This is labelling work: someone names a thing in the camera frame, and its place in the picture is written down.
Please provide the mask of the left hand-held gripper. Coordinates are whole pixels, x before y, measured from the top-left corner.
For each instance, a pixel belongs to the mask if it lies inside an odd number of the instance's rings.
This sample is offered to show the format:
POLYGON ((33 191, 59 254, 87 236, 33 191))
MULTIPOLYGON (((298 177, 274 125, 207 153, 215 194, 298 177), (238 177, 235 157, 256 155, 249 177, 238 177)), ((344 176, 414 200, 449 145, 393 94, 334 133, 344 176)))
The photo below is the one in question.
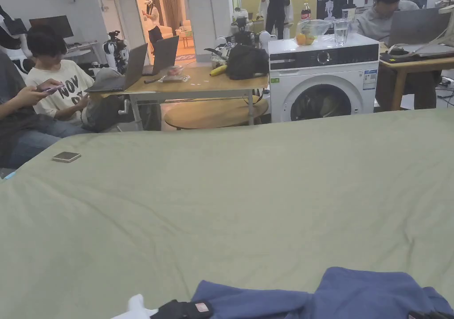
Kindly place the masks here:
POLYGON ((179 302, 176 299, 160 306, 158 309, 147 309, 141 294, 128 300, 127 312, 117 315, 117 319, 210 319, 214 310, 209 302, 179 302))

